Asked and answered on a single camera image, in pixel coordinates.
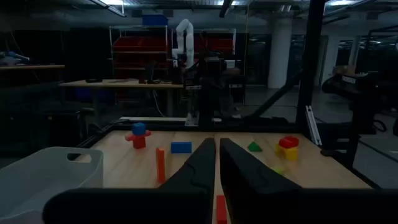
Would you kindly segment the wooden workbench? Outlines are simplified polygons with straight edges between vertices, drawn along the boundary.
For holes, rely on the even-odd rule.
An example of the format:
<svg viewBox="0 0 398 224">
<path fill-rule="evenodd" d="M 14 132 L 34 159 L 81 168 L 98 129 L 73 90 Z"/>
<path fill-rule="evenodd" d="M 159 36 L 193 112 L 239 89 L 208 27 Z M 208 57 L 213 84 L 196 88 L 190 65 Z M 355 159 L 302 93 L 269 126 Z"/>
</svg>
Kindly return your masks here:
<svg viewBox="0 0 398 224">
<path fill-rule="evenodd" d="M 66 82 L 59 84 L 61 87 L 78 87 L 78 88 L 91 88 L 93 89 L 93 109 L 96 122 L 101 121 L 100 101 L 98 90 L 100 88 L 128 88 L 128 89 L 149 89 L 149 90 L 167 90 L 167 116 L 173 116 L 173 96 L 172 93 L 175 89 L 182 89 L 183 85 L 171 83 L 159 84 L 143 84 L 139 83 L 136 79 L 104 79 L 101 82 L 87 83 L 85 80 L 78 80 L 74 82 Z"/>
</svg>

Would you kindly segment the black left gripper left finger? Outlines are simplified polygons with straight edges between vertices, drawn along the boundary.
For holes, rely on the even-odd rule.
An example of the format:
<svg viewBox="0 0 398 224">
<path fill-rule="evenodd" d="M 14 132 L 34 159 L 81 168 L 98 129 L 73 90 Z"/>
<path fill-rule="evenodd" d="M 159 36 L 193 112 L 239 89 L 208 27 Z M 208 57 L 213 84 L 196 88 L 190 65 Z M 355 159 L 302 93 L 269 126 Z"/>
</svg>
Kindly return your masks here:
<svg viewBox="0 0 398 224">
<path fill-rule="evenodd" d="M 213 190 L 215 184 L 216 147 L 213 138 L 206 138 L 183 166 L 159 189 Z"/>
</svg>

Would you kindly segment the clear plastic bin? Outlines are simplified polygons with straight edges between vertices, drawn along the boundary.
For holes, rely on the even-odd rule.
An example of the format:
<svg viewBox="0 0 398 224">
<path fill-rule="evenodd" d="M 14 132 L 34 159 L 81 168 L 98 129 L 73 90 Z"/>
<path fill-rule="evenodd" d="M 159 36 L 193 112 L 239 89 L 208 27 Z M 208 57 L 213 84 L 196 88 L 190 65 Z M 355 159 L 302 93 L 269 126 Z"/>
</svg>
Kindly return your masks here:
<svg viewBox="0 0 398 224">
<path fill-rule="evenodd" d="M 103 186 L 103 153 L 48 147 L 0 169 L 0 224 L 44 224 L 42 210 L 66 190 Z"/>
</svg>

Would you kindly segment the red long block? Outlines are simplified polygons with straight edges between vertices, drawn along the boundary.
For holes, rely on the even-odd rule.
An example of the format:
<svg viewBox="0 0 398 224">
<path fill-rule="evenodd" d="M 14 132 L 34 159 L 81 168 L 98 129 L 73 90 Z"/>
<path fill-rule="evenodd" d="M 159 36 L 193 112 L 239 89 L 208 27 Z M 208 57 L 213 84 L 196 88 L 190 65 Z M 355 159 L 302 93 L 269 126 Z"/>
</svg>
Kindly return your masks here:
<svg viewBox="0 0 398 224">
<path fill-rule="evenodd" d="M 127 135 L 125 135 L 125 140 L 126 141 L 132 141 L 132 142 L 141 142 L 141 141 L 144 141 L 145 138 L 150 136 L 151 134 L 152 134 L 151 131 L 146 131 L 142 135 L 135 135 L 134 133 L 127 134 Z"/>
<path fill-rule="evenodd" d="M 216 224 L 228 224 L 224 195 L 216 196 Z"/>
</svg>

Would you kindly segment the blue storage bin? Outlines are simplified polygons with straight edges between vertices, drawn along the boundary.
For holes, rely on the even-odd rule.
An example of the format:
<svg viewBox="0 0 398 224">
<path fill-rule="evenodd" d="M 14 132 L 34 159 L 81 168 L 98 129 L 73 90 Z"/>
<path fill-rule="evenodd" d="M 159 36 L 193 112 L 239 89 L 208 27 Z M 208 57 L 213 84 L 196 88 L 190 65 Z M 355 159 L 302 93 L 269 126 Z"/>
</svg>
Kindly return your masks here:
<svg viewBox="0 0 398 224">
<path fill-rule="evenodd" d="M 144 26 L 168 26 L 168 19 L 161 14 L 142 15 L 142 25 Z"/>
</svg>

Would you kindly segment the black robot station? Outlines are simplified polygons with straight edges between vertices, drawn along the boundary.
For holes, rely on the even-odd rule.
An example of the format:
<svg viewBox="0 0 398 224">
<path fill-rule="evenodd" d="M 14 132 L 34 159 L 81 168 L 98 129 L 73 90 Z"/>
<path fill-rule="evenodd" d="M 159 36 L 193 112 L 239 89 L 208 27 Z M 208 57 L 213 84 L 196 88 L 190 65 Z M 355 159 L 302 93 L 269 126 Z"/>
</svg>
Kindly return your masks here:
<svg viewBox="0 0 398 224">
<path fill-rule="evenodd" d="M 398 143 L 398 77 L 378 73 L 355 77 L 337 73 L 324 82 L 322 91 L 350 100 L 353 116 L 348 136 L 355 146 L 360 135 L 376 134 L 375 115 L 379 113 L 395 118 L 392 134 Z"/>
</svg>

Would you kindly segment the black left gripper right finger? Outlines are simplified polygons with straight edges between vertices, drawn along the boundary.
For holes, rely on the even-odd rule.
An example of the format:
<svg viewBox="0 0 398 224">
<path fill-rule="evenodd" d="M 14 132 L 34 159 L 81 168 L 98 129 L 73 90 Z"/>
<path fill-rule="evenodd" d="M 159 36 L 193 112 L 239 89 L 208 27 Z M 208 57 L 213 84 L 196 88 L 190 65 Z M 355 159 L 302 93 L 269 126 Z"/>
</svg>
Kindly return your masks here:
<svg viewBox="0 0 398 224">
<path fill-rule="evenodd" d="M 295 182 L 267 167 L 229 138 L 220 139 L 220 171 L 223 185 L 246 190 L 298 190 Z"/>
</svg>

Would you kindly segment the wooden wall shelf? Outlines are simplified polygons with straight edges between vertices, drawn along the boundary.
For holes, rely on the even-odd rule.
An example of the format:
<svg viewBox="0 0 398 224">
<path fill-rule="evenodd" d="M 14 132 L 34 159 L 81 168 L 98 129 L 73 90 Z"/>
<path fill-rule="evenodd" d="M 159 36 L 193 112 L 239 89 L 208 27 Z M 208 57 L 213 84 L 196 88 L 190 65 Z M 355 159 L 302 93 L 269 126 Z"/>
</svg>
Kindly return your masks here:
<svg viewBox="0 0 398 224">
<path fill-rule="evenodd" d="M 45 70 L 45 69 L 63 69 L 64 65 L 10 65 L 0 66 L 2 70 Z"/>
</svg>

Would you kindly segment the white round pillar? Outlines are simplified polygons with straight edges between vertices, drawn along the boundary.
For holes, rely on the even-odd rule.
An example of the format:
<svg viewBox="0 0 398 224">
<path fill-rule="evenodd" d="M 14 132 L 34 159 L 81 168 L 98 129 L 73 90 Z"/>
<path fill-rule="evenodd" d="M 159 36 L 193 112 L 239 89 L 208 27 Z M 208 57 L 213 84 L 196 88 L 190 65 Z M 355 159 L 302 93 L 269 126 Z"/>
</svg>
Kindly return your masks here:
<svg viewBox="0 0 398 224">
<path fill-rule="evenodd" d="M 329 35 L 323 62 L 321 85 L 331 77 L 336 65 L 340 38 L 337 35 Z"/>
<path fill-rule="evenodd" d="M 291 18 L 276 19 L 272 28 L 267 86 L 271 89 L 276 89 L 281 88 L 287 80 L 292 20 Z"/>
</svg>

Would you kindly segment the orange long block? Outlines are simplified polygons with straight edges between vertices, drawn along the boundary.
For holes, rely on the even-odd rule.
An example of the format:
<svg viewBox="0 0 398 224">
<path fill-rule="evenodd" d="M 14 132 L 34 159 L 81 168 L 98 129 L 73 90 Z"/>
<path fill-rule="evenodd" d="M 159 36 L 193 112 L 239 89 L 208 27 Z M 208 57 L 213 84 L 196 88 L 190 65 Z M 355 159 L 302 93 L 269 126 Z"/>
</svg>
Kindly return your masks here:
<svg viewBox="0 0 398 224">
<path fill-rule="evenodd" d="M 160 184 L 165 182 L 165 150 L 162 147 L 156 149 L 157 181 Z"/>
</svg>

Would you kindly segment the blue long block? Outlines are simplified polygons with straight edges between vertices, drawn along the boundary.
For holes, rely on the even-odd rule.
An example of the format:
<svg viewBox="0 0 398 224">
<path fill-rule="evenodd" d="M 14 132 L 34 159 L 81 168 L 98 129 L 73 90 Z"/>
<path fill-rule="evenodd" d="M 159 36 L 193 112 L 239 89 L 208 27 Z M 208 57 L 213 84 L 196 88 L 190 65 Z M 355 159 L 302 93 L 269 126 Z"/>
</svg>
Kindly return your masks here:
<svg viewBox="0 0 398 224">
<path fill-rule="evenodd" d="M 188 154 L 192 152 L 191 142 L 171 142 L 172 154 Z"/>
</svg>

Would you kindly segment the metal rack with red bins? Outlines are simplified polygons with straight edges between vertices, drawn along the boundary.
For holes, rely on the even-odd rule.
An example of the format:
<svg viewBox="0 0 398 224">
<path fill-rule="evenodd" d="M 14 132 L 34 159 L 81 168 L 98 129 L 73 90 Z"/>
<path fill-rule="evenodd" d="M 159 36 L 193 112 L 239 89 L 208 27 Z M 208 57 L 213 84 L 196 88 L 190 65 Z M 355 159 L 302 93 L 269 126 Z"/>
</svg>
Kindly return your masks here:
<svg viewBox="0 0 398 224">
<path fill-rule="evenodd" d="M 186 67 L 187 49 L 193 47 L 193 62 L 199 60 L 233 60 L 236 29 L 194 28 L 193 41 L 184 42 L 183 53 L 174 58 L 178 48 L 177 31 L 169 26 L 111 26 L 109 39 L 113 76 L 117 79 L 146 77 L 154 68 L 157 79 L 172 79 L 178 67 Z"/>
</svg>

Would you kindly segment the red and yellow block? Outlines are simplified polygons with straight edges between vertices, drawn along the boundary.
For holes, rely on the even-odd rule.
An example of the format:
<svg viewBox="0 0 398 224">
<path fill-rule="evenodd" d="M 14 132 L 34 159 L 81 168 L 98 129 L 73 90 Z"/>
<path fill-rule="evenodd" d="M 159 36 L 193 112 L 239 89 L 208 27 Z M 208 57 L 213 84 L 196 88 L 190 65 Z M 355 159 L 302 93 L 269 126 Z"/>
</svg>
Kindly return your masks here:
<svg viewBox="0 0 398 224">
<path fill-rule="evenodd" d="M 296 161 L 299 153 L 297 147 L 282 147 L 277 144 L 275 154 L 288 161 Z"/>
</svg>

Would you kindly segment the silver aluminium extrusion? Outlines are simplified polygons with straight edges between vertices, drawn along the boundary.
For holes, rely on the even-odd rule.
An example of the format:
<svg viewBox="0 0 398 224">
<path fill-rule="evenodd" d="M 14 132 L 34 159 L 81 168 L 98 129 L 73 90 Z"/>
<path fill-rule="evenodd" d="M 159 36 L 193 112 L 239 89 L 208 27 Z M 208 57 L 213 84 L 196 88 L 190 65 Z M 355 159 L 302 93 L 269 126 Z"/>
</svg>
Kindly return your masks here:
<svg viewBox="0 0 398 224">
<path fill-rule="evenodd" d="M 317 122 L 315 121 L 312 107 L 310 105 L 305 106 L 305 114 L 312 143 L 317 146 L 321 146 L 322 140 L 318 131 Z"/>
</svg>

